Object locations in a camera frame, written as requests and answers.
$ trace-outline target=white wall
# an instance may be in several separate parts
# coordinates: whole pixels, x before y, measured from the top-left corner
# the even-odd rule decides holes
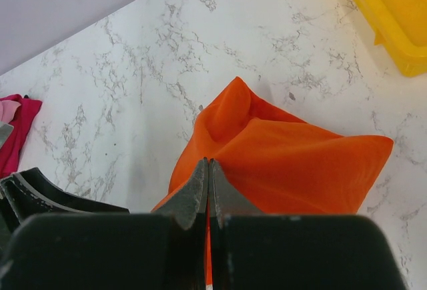
[[[0,75],[133,0],[0,0]]]

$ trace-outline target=yellow bin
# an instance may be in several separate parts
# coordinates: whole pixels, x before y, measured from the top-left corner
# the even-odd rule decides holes
[[[427,0],[354,0],[400,72],[427,72]]]

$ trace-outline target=white marble surface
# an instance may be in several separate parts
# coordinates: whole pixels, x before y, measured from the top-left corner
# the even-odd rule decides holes
[[[343,135],[385,134],[393,154],[360,209],[411,289],[427,289],[427,78],[402,77],[351,0],[137,0],[0,77],[44,104],[20,169],[149,211],[199,110],[236,75]]]

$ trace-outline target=orange cloth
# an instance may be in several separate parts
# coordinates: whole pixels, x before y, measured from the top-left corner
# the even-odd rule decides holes
[[[197,117],[160,204],[207,157],[265,213],[355,213],[392,146],[387,137],[343,137],[310,125],[260,99],[237,77]],[[207,256],[209,272],[210,244]]]

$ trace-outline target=pink cloth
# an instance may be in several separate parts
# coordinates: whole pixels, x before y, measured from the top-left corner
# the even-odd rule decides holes
[[[17,101],[0,101],[0,121],[9,123],[13,120],[16,110],[21,106]]]
[[[0,148],[0,178],[7,177],[18,170],[19,152],[24,146],[34,117],[41,107],[41,101],[24,99],[20,95],[10,95],[0,99],[2,103],[8,100],[19,103],[21,106],[17,108],[13,120],[9,122],[13,126],[13,131]]]

